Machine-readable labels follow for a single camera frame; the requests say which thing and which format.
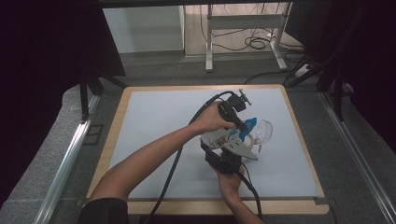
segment hand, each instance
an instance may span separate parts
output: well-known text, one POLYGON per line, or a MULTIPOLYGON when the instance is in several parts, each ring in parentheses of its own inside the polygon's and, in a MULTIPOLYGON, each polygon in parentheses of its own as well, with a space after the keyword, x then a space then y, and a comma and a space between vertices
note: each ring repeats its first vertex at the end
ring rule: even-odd
POLYGON ((220 128, 235 128, 235 124, 225 121, 219 114, 218 104, 215 102, 202 112, 199 118, 193 123, 198 126, 201 133, 214 132, 220 128))
MULTIPOLYGON (((239 187, 241 185, 241 178, 238 175, 224 175, 216 170, 214 167, 212 169, 216 172, 219 179, 219 188, 221 195, 226 203, 231 203, 232 201, 239 200, 239 187)), ((239 172, 243 174, 245 169, 243 166, 239 168, 239 172)))

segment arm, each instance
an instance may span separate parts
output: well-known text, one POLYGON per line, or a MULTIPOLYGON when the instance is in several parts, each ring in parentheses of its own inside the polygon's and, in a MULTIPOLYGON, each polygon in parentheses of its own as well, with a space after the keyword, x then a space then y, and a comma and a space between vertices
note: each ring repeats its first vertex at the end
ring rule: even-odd
POLYGON ((209 106, 192 124, 161 137, 108 170, 93 190, 89 201, 100 198, 120 198, 127 202, 129 193, 166 159, 196 135, 219 128, 234 128, 221 118, 218 103, 209 106))
POLYGON ((241 179, 236 174, 224 175, 218 172, 215 168, 213 170, 218 175, 219 188, 224 202, 227 203, 230 210, 233 212, 239 224, 262 224, 263 222, 242 202, 239 197, 239 186, 241 179))

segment table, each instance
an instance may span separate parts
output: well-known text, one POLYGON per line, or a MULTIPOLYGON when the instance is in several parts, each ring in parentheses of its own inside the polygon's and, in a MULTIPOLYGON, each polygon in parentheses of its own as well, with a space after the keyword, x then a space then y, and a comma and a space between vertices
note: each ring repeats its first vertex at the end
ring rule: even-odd
MULTIPOLYGON (((301 142, 302 152, 306 158, 306 164, 309 166, 309 172, 312 175, 314 185, 317 190, 317 196, 304 196, 304 197, 262 197, 262 210, 264 214, 326 214, 329 211, 329 206, 327 204, 320 204, 320 201, 324 199, 324 193, 321 185, 318 181, 318 177, 315 168, 310 159, 309 153, 307 151, 306 145, 304 143, 303 136, 298 127, 298 123, 292 108, 288 96, 284 88, 280 85, 250 85, 250 86, 181 86, 181 87, 133 87, 127 88, 121 99, 120 104, 113 120, 112 126, 109 131, 109 135, 106 140, 105 148, 103 150, 102 156, 99 160, 96 172, 92 179, 92 183, 88 192, 88 197, 91 195, 94 187, 100 180, 101 176, 107 171, 111 166, 110 164, 114 161, 113 155, 119 137, 122 135, 122 123, 127 120, 128 114, 128 104, 130 104, 131 95, 138 94, 141 92, 177 92, 177 91, 236 91, 243 88, 245 91, 255 91, 255 90, 279 90, 284 98, 285 106, 287 111, 290 113, 290 120, 295 128, 298 140, 301 142)), ((156 202, 152 199, 148 200, 145 198, 135 198, 128 202, 128 209, 130 214, 149 214, 152 207, 156 202)), ((253 199, 246 198, 244 203, 252 210, 257 211, 255 201, 253 199)), ((166 215, 230 215, 231 211, 228 209, 226 204, 222 201, 220 197, 213 199, 200 199, 200 198, 189 198, 184 200, 179 200, 178 198, 172 198, 163 201, 157 214, 166 215)))

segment forearm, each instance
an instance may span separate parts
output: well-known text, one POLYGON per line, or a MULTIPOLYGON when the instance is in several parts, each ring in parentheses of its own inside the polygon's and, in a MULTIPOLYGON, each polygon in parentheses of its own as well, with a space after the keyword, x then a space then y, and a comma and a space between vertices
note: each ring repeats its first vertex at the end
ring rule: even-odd
POLYGON ((200 127, 192 124, 141 147, 106 172, 92 193, 90 201, 106 197, 127 201, 129 193, 140 182, 200 133, 200 127))
POLYGON ((238 224, 262 224, 263 222, 242 202, 238 195, 225 199, 238 224))

